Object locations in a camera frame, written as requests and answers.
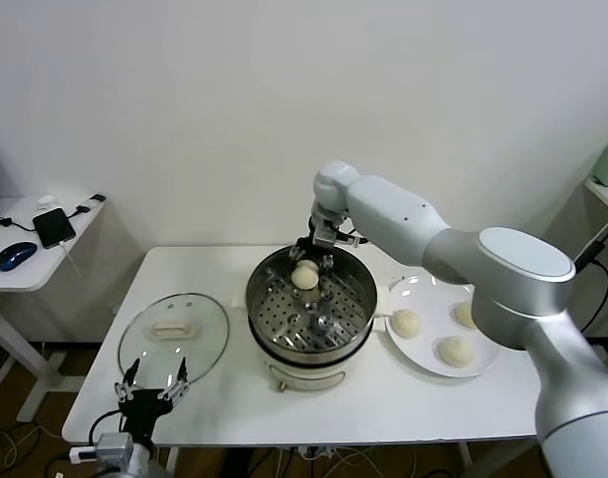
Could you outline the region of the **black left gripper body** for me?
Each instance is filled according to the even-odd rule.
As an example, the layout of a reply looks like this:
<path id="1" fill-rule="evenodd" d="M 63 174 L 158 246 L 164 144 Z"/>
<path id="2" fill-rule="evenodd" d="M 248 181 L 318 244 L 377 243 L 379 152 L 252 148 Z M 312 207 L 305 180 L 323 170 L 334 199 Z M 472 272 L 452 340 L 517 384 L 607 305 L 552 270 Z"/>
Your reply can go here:
<path id="1" fill-rule="evenodd" d="M 122 430 L 134 442 L 150 442 L 157 419 L 170 413 L 173 403 L 161 388 L 137 389 L 118 401 L 118 409 L 124 416 Z"/>

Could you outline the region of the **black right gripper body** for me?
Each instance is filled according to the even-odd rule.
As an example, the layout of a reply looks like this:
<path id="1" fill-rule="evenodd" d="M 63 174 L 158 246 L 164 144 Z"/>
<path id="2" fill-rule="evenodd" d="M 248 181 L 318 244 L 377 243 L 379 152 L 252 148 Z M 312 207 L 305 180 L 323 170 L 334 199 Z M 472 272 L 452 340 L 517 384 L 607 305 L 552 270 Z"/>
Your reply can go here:
<path id="1" fill-rule="evenodd" d="M 311 215 L 307 223 L 308 234 L 297 239 L 295 246 L 304 250 L 302 258 L 322 258 L 332 254 L 336 242 L 334 224 L 326 218 Z"/>

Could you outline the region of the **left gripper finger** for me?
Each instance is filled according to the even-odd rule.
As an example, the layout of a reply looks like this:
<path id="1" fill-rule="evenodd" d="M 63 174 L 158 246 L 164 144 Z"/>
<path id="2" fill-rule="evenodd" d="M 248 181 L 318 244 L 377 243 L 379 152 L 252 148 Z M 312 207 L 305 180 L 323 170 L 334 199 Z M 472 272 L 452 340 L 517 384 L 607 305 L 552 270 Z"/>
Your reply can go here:
<path id="1" fill-rule="evenodd" d="M 183 358 L 175 378 L 158 393 L 157 398 L 167 402 L 179 402 L 187 392 L 187 367 Z"/>
<path id="2" fill-rule="evenodd" d="M 139 368 L 139 359 L 125 371 L 121 382 L 114 384 L 114 391 L 119 400 L 132 400 L 134 392 L 134 381 Z"/>

